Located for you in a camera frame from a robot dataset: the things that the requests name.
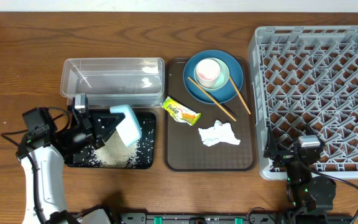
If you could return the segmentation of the light blue bowl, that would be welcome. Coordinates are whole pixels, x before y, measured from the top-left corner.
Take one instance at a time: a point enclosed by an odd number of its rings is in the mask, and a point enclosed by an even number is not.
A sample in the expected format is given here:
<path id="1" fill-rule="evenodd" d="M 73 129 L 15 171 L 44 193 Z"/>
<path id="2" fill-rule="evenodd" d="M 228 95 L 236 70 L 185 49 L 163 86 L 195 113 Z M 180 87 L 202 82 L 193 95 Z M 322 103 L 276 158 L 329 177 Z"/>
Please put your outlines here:
<path id="1" fill-rule="evenodd" d="M 123 113 L 124 119 L 116 126 L 116 130 L 123 141 L 129 147 L 142 137 L 140 124 L 133 109 L 129 105 L 112 106 L 110 113 Z"/>

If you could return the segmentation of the white napkin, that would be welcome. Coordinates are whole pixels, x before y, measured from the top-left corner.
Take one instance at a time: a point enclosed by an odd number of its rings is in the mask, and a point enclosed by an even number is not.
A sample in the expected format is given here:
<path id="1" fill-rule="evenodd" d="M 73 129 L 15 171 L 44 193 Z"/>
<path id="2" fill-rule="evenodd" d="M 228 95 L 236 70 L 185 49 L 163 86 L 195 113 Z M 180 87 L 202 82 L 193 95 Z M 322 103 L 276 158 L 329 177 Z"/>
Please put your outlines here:
<path id="1" fill-rule="evenodd" d="M 240 145 L 241 141 L 235 137 L 234 131 L 231 128 L 230 123 L 222 123 L 220 120 L 216 120 L 214 126 L 202 129 L 199 128 L 198 132 L 201 137 L 201 141 L 205 146 L 213 146 L 220 142 L 225 142 L 232 145 Z"/>

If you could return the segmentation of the yellow snack wrapper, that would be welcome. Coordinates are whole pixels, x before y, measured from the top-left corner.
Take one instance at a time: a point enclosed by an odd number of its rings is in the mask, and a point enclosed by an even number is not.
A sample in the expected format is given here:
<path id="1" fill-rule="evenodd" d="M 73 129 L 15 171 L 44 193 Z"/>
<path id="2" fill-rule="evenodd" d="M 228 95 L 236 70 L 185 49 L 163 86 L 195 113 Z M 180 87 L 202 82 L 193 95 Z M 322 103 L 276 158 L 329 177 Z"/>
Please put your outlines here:
<path id="1" fill-rule="evenodd" d="M 162 108 L 178 123 L 193 126 L 200 119 L 201 113 L 196 113 L 168 96 L 162 103 Z"/>

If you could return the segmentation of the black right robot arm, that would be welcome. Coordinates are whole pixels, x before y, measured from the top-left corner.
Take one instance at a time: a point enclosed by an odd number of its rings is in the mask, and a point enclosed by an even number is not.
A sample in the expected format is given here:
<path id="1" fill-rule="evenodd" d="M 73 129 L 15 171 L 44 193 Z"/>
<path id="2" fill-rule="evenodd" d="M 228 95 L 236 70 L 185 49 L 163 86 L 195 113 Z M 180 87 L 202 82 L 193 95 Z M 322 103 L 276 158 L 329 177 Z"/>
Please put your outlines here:
<path id="1" fill-rule="evenodd" d="M 274 167 L 285 167 L 287 197 L 300 213 L 319 214 L 333 209 L 335 181 L 322 175 L 314 177 L 310 169 L 320 159 L 323 147 L 316 135 L 299 137 L 290 149 L 280 149 L 273 137 L 267 140 L 264 157 L 273 160 Z"/>

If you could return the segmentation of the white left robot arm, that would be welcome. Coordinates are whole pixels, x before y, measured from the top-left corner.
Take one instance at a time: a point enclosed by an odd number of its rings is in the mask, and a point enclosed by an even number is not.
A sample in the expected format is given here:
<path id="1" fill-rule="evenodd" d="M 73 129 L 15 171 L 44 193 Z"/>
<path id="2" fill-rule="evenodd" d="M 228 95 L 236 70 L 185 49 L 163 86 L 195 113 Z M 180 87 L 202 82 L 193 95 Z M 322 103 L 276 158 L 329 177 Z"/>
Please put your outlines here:
<path id="1" fill-rule="evenodd" d="M 49 109 L 34 108 L 23 115 L 28 132 L 18 146 L 17 158 L 25 172 L 24 223 L 119 223 L 105 205 L 83 213 L 67 210 L 63 166 L 85 147 L 99 149 L 125 119 L 124 113 L 74 111 L 58 130 Z"/>

